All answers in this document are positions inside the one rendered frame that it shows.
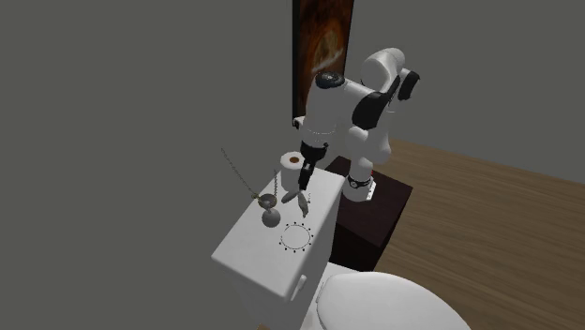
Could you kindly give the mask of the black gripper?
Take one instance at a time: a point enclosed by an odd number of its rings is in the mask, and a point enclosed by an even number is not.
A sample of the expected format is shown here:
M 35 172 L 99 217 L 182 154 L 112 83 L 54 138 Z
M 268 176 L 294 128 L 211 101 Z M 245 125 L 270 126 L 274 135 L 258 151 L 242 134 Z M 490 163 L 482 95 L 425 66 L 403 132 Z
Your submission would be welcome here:
M 318 162 L 322 160 L 327 153 L 328 147 L 328 142 L 324 142 L 322 146 L 315 147 L 307 144 L 304 141 L 301 141 L 300 152 L 305 159 L 306 164 L 304 164 L 300 170 L 298 178 L 298 186 L 300 190 L 307 189 L 310 177 L 314 172 L 314 163 L 312 162 Z

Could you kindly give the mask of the white toilet paper roll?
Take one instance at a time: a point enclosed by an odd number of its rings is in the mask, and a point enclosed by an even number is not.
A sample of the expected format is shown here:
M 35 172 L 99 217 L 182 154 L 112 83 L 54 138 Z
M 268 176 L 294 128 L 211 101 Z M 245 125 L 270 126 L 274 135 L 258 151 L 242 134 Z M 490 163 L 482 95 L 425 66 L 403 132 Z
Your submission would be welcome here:
M 299 187 L 298 179 L 303 168 L 304 157 L 298 151 L 291 151 L 281 156 L 281 185 L 286 191 L 294 191 Z

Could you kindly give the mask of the dark robot stand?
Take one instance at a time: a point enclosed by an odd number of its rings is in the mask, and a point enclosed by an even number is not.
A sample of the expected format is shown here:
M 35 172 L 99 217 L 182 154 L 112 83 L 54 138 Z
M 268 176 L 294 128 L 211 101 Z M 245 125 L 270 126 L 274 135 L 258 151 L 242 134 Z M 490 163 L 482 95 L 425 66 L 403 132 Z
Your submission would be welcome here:
M 413 188 L 381 172 L 373 181 L 371 200 L 340 198 L 330 263 L 369 272 L 383 255 Z

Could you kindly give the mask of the orange dark wall picture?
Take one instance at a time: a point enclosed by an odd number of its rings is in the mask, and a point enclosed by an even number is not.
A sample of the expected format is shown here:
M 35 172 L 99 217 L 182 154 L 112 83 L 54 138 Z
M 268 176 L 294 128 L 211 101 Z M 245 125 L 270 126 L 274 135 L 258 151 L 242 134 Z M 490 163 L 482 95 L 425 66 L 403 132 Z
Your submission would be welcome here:
M 354 2 L 292 0 L 292 118 L 306 113 L 317 73 L 344 73 Z

